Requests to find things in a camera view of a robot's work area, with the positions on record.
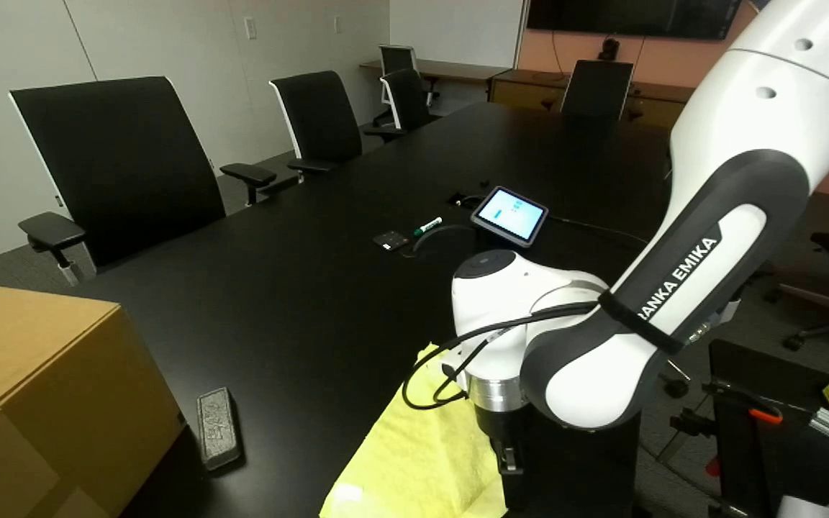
white wall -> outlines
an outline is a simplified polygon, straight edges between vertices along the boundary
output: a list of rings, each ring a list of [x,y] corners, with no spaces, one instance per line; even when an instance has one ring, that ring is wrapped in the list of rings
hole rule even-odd
[[[10,88],[168,73],[220,165],[292,147],[266,83],[276,73],[338,68],[372,117],[361,63],[385,40],[385,0],[0,0],[0,252],[23,245],[23,216],[56,204]]]
[[[514,66],[521,0],[388,0],[388,40],[419,56]]]

black conference table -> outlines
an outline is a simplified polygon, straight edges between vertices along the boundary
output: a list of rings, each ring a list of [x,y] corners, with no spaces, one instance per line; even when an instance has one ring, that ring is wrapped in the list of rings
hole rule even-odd
[[[449,334],[452,266],[502,246],[449,194],[514,183],[555,217],[647,235],[669,200],[666,147],[655,125],[486,104],[89,279],[82,296],[128,306],[184,417],[229,386],[244,439],[244,462],[220,476],[181,439],[131,514],[318,514],[414,354]],[[437,212],[463,223],[419,252],[372,242]],[[617,279],[643,245],[551,222],[528,256]]]

floor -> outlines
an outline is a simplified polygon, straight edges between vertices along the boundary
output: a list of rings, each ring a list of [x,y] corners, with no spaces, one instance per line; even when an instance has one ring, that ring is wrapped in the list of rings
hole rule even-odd
[[[275,158],[270,165],[286,168],[286,155]],[[231,212],[244,207],[244,193],[240,183],[221,177],[221,193]],[[727,337],[732,341],[829,371],[829,340],[813,340],[800,351],[786,351],[780,344],[780,340],[800,324],[827,322],[829,309],[788,296],[780,301],[765,298],[777,279],[800,275],[804,281],[817,281],[824,286],[829,285],[829,256],[813,246],[813,229],[829,229],[829,197],[814,197],[810,204],[799,233],[771,259],[774,275],[765,275],[745,291],[738,318],[712,331],[676,357],[676,361],[693,377],[689,394],[679,399],[669,397],[666,391],[652,394],[643,424],[636,494],[655,518],[702,518],[721,494],[716,476],[706,471],[715,458],[715,436],[685,436],[675,433],[669,424],[669,420],[683,407],[712,417],[712,397],[701,387],[708,381],[708,340]],[[17,246],[0,256],[0,285],[57,286],[64,279],[56,272],[47,256]]]

cardboard box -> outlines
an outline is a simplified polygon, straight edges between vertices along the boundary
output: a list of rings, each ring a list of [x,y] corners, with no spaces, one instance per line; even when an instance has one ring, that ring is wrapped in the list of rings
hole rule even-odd
[[[118,514],[180,432],[118,305],[0,286],[0,514]]]

tablet screen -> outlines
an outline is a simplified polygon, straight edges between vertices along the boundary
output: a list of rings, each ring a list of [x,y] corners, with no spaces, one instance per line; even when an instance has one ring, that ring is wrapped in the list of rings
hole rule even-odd
[[[529,246],[535,233],[541,229],[541,222],[548,217],[548,207],[511,193],[511,189],[492,189],[479,210],[473,212],[473,222],[479,227],[486,227],[521,246]]]

